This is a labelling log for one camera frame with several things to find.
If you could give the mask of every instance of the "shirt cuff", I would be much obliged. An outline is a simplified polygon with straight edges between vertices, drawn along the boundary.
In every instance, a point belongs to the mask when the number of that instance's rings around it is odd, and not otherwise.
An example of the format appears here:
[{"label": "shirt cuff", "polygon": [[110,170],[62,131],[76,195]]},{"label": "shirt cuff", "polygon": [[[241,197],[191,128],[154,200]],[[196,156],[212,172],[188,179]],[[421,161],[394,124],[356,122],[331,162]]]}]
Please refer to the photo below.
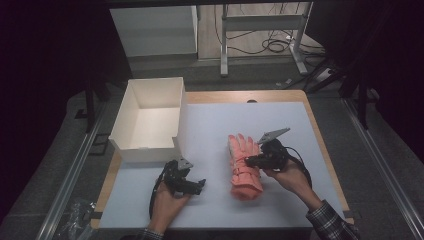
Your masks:
[{"label": "shirt cuff", "polygon": [[337,212],[326,201],[322,201],[323,205],[313,212],[308,212],[306,218],[312,223],[313,226],[324,226],[334,218],[339,217]]},{"label": "shirt cuff", "polygon": [[145,228],[141,234],[141,239],[162,240],[163,234]]}]

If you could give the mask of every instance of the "open box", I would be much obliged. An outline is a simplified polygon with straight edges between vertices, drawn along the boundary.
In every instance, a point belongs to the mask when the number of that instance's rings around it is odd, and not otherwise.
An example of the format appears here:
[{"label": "open box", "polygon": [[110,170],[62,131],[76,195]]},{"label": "open box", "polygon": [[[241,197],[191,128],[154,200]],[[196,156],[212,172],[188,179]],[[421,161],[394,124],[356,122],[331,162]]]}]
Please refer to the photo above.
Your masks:
[{"label": "open box", "polygon": [[129,80],[109,140],[126,162],[180,158],[185,109],[182,78]]}]

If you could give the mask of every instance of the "white paper sheet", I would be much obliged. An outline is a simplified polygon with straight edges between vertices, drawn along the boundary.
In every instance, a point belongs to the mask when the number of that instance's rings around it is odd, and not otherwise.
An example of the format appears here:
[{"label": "white paper sheet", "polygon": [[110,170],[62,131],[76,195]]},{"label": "white paper sheet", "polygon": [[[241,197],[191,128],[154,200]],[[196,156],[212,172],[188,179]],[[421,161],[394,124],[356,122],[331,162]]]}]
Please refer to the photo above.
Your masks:
[{"label": "white paper sheet", "polygon": [[[228,135],[242,133],[257,141],[264,132],[285,127],[291,130],[278,139],[301,154],[318,196],[343,216],[303,103],[189,104],[187,112],[184,157],[194,165],[187,180],[206,178],[206,185],[199,196],[191,198],[172,228],[311,227],[305,218],[306,206],[264,173],[264,192],[258,199],[241,202],[230,194]],[[157,164],[122,163],[100,227],[147,226],[150,195],[162,169]]]}]

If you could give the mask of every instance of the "plaid sleeve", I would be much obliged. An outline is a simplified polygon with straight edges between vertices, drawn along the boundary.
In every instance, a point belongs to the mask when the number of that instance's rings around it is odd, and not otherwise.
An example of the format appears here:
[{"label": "plaid sleeve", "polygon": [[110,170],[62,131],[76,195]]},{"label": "plaid sleeve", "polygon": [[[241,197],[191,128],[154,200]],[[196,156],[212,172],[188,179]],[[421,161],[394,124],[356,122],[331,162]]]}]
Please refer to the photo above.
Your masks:
[{"label": "plaid sleeve", "polygon": [[162,238],[163,234],[145,228],[137,234],[136,240],[162,240]]},{"label": "plaid sleeve", "polygon": [[323,203],[322,207],[306,215],[321,239],[360,239],[358,228],[344,221],[327,201]]}]

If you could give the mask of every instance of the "person's hand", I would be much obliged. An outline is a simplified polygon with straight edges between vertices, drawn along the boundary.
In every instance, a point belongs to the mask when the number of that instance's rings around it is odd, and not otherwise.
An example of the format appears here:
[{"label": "person's hand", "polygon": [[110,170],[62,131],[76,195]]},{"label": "person's hand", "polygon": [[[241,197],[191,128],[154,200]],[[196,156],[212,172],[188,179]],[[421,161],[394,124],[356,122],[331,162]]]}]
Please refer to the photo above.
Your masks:
[{"label": "person's hand", "polygon": [[309,186],[306,176],[302,173],[299,166],[292,160],[288,160],[286,166],[281,171],[272,169],[263,169],[268,177],[272,177],[277,182],[296,194],[309,208],[314,211],[322,206],[322,201]]},{"label": "person's hand", "polygon": [[148,229],[163,234],[181,209],[190,200],[190,194],[174,197],[164,182],[161,182],[156,192],[152,219]]}]

